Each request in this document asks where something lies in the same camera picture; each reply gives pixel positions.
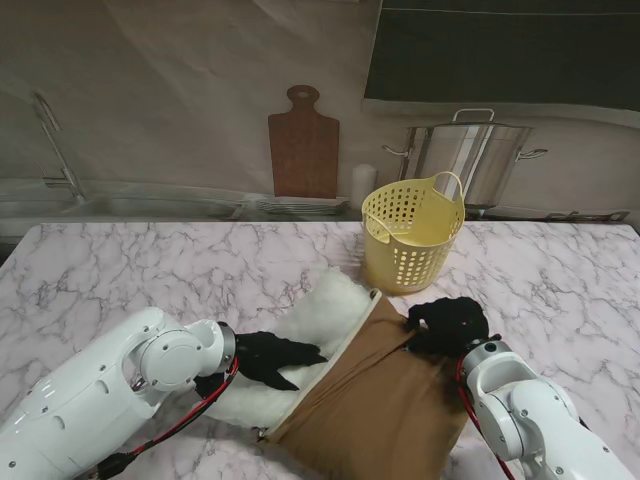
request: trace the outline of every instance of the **stainless steel pot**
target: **stainless steel pot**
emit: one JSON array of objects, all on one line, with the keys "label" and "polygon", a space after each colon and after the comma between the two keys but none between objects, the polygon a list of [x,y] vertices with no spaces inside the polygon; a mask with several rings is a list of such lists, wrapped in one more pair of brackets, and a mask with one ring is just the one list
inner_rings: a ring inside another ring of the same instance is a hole
[{"label": "stainless steel pot", "polygon": [[[465,112],[490,114],[480,123],[458,121]],[[541,157],[547,150],[523,153],[522,148],[532,128],[495,123],[490,108],[458,110],[450,123],[409,129],[402,152],[383,145],[394,155],[404,157],[398,179],[428,178],[450,171],[458,175],[463,188],[464,203],[470,208],[495,207],[519,160]]]}]

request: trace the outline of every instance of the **sink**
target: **sink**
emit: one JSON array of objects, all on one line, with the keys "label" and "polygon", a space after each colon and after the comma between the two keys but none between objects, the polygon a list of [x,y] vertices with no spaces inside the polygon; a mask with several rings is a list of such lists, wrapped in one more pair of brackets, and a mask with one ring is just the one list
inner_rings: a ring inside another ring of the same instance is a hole
[{"label": "sink", "polygon": [[0,218],[48,216],[68,210],[74,205],[76,203],[72,200],[0,201]]},{"label": "sink", "polygon": [[206,200],[97,198],[68,210],[65,216],[231,220],[237,217],[241,206],[240,203]]}]

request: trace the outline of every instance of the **brown pillowcase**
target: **brown pillowcase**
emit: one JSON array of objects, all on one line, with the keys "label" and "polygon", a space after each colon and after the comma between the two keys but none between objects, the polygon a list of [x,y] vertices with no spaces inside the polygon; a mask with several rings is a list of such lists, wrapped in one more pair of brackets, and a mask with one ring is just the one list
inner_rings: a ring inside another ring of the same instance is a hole
[{"label": "brown pillowcase", "polygon": [[467,421],[455,361],[420,357],[382,297],[270,442],[330,479],[437,480]]}]

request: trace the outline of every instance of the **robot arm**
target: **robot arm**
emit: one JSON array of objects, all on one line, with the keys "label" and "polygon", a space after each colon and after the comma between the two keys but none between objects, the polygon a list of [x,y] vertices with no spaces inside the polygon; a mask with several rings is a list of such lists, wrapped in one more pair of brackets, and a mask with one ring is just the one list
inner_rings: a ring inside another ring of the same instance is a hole
[{"label": "robot arm", "polygon": [[506,343],[477,346],[462,368],[485,441],[500,459],[520,460],[528,480],[634,480],[580,423],[562,387],[538,376]]},{"label": "robot arm", "polygon": [[[118,325],[40,380],[0,427],[0,477],[75,478],[124,444],[172,392],[225,371],[233,331],[158,308]],[[136,368],[135,382],[125,365]]]}]

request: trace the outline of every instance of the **red cable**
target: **red cable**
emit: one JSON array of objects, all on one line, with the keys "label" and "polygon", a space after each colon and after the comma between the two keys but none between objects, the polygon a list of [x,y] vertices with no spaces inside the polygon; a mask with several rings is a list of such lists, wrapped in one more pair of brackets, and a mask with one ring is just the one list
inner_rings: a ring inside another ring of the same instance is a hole
[{"label": "red cable", "polygon": [[[462,361],[463,360],[464,360],[464,355],[462,355],[458,359],[458,366],[456,367],[456,383],[458,384],[458,393],[460,394],[460,398],[462,398],[462,403],[464,404],[464,408],[467,411],[469,418],[471,419],[473,424],[476,426],[476,430],[478,430],[478,433],[482,435],[482,430],[480,430],[480,423],[478,422],[478,417],[476,416],[476,412],[473,410],[473,406],[471,405],[471,402],[469,401],[469,397],[467,396],[467,391],[464,389],[464,384],[462,383]],[[513,473],[511,473],[511,470],[509,470],[509,467],[507,467],[507,464],[504,463],[504,461],[500,457],[498,457],[498,455],[496,455],[495,452],[493,454],[495,455],[496,460],[498,460],[498,464],[500,464],[500,468],[502,468],[502,471],[507,476],[507,478],[509,480],[516,480],[515,477],[513,476]]]},{"label": "red cable", "polygon": [[145,452],[146,450],[152,448],[154,445],[162,442],[165,438],[170,437],[176,430],[178,430],[185,423],[187,423],[189,420],[191,420],[198,412],[200,412],[200,410],[202,410],[205,407],[211,406],[213,401],[215,399],[217,399],[220,395],[222,395],[222,393],[227,389],[227,387],[231,383],[231,380],[233,380],[233,377],[236,376],[237,372],[238,372],[238,358],[236,357],[236,358],[233,359],[233,364],[231,365],[231,370],[229,371],[229,375],[227,376],[225,381],[222,382],[222,385],[220,385],[215,392],[213,392],[207,398],[202,400],[198,405],[193,407],[193,409],[187,415],[185,415],[182,418],[182,420],[180,420],[177,424],[175,424],[173,427],[171,427],[171,429],[169,429],[168,431],[166,431],[165,433],[160,435],[158,438],[154,438],[150,442],[147,442],[144,445],[140,445],[138,448],[133,450],[131,453],[133,455],[137,456],[137,455],[140,455],[141,453]]}]

